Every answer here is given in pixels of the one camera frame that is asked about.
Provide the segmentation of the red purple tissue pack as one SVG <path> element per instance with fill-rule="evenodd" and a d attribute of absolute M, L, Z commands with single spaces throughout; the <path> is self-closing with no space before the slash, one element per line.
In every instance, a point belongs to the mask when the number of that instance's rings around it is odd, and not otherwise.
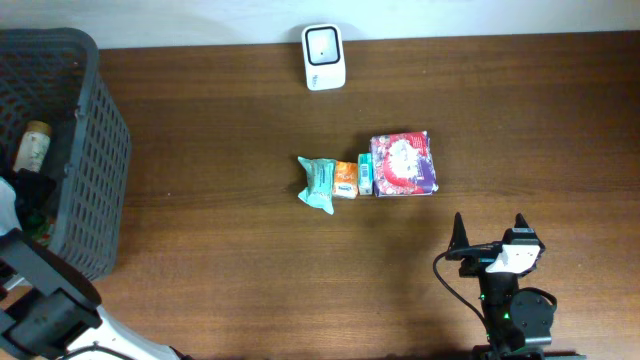
<path fill-rule="evenodd" d="M 427 131 L 374 136 L 370 153 L 377 197 L 427 196 L 438 191 Z"/>

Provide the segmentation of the small teal gum box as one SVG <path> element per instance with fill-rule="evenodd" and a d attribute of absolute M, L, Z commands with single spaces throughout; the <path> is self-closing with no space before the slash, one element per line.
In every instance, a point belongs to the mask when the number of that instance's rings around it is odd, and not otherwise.
<path fill-rule="evenodd" d="M 370 153 L 358 156 L 358 190 L 361 196 L 373 194 L 373 165 Z"/>

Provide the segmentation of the orange small tissue pack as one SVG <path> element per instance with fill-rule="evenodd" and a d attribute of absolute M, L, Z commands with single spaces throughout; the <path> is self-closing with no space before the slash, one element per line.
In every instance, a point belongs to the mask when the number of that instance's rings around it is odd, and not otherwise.
<path fill-rule="evenodd" d="M 332 195 L 338 198 L 355 199 L 358 195 L 358 165 L 337 161 L 335 163 Z"/>

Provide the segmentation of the teal wet wipes pack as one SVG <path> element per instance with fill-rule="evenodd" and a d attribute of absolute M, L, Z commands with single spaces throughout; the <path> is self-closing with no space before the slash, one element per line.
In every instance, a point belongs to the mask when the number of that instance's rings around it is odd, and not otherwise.
<path fill-rule="evenodd" d="M 307 159 L 298 157 L 299 164 L 306 172 L 307 186 L 298 194 L 298 198 L 306 205 L 322 209 L 329 215 L 334 214 L 332 192 L 336 161 L 319 158 Z"/>

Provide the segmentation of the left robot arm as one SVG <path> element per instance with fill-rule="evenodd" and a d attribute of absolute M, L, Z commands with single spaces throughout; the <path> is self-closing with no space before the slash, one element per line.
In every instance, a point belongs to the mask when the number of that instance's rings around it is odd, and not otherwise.
<path fill-rule="evenodd" d="M 16 359 L 188 360 L 112 317 L 93 284 L 25 235 L 16 192 L 1 181 L 1 263 L 31 290 L 1 311 L 1 349 Z"/>

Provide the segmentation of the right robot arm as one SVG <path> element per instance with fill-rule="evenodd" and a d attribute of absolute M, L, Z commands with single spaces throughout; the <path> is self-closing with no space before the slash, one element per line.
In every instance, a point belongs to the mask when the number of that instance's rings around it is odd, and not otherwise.
<path fill-rule="evenodd" d="M 433 272 L 439 282 L 455 298 L 474 312 L 487 337 L 486 346 L 476 346 L 473 359 L 553 360 L 582 359 L 575 352 L 546 352 L 552 343 L 551 328 L 558 301 L 538 288 L 519 286 L 519 280 L 536 269 L 546 250 L 535 230 L 522 214 L 506 229 L 501 240 L 472 245 L 466 234 L 462 216 L 454 217 L 452 236 L 447 250 L 433 261 Z M 440 260 L 460 264 L 461 278 L 479 281 L 480 308 L 462 297 L 440 275 Z"/>

